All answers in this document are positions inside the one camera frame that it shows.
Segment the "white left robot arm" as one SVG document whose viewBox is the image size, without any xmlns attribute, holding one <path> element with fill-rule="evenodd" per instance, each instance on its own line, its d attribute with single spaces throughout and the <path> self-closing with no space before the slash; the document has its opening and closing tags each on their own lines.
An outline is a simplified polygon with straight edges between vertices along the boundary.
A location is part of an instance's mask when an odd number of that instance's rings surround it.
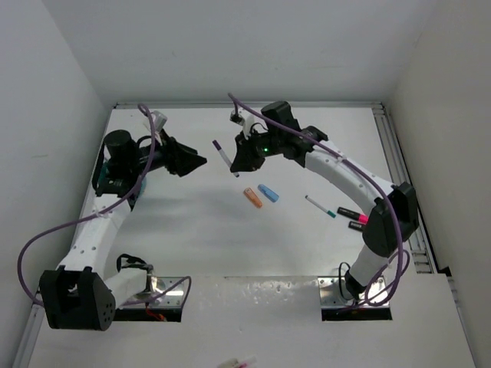
<svg viewBox="0 0 491 368">
<path fill-rule="evenodd" d="M 150 292 L 151 264 L 130 258 L 104 278 L 107 257 L 120 227 L 133 211 L 146 171 L 164 168 L 179 177 L 204 166 L 206 158 L 165 132 L 163 142 L 141 147 L 126 130 L 104 137 L 107 172 L 95 181 L 92 213 L 70 251 L 54 270 L 44 271 L 39 287 L 48 324 L 59 330 L 107 330 L 118 308 Z"/>
</svg>

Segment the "purple capped white marker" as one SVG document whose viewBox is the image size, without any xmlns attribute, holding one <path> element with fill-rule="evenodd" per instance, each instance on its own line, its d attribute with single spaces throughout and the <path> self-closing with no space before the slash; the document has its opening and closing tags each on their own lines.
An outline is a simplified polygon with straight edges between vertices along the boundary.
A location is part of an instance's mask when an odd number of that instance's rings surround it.
<svg viewBox="0 0 491 368">
<path fill-rule="evenodd" d="M 230 172 L 236 177 L 236 178 L 239 178 L 239 174 L 237 172 L 233 172 L 231 170 L 232 168 L 232 161 L 230 160 L 230 158 L 226 155 L 224 149 L 221 147 L 221 145 L 219 144 L 219 142 L 217 140 L 213 140 L 212 141 L 212 144 L 214 145 L 215 149 L 218 151 L 219 155 L 221 156 L 222 160 L 224 161 L 224 163 L 227 165 L 227 167 L 230 169 Z"/>
</svg>

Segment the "green capped white marker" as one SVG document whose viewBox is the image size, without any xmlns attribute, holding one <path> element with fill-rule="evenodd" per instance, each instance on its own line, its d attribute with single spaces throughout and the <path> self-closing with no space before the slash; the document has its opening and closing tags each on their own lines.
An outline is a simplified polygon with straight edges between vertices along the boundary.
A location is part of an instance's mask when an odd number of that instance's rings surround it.
<svg viewBox="0 0 491 368">
<path fill-rule="evenodd" d="M 326 209 L 323 205 L 321 205 L 320 203 L 316 202 L 312 197 L 310 197 L 309 195 L 306 195 L 305 196 L 305 199 L 310 202 L 313 206 L 315 206 L 316 208 L 320 209 L 321 211 L 323 211 L 323 213 L 329 215 L 330 217 L 332 217 L 333 219 L 336 218 L 336 214 L 334 212 L 332 212 L 331 210 L 329 209 Z"/>
</svg>

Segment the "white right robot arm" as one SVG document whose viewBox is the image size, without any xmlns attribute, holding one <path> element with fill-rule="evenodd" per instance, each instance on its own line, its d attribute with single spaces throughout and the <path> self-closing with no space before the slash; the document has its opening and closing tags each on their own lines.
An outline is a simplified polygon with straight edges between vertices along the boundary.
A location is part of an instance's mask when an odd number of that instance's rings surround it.
<svg viewBox="0 0 491 368">
<path fill-rule="evenodd" d="M 417 195 L 408 182 L 388 182 L 349 159 L 315 126 L 301 127 L 286 101 L 276 101 L 257 112 L 230 97 L 230 120 L 241 126 L 231 172 L 254 172 L 266 158 L 281 155 L 326 179 L 355 202 L 367 216 L 363 247 L 356 261 L 337 282 L 338 294 L 355 306 L 377 302 L 368 296 L 370 286 L 387 266 L 397 261 L 387 297 L 392 298 L 409 258 L 404 242 L 418 229 Z"/>
</svg>

